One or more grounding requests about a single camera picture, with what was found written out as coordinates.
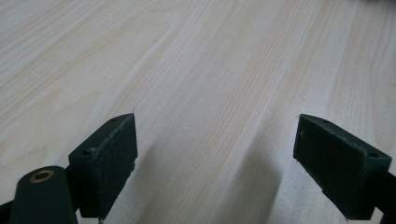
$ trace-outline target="wood grain surface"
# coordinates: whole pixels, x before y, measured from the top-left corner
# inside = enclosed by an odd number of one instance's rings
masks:
[[[106,223],[347,223],[292,157],[297,121],[396,157],[396,2],[0,1],[0,203],[131,112]]]

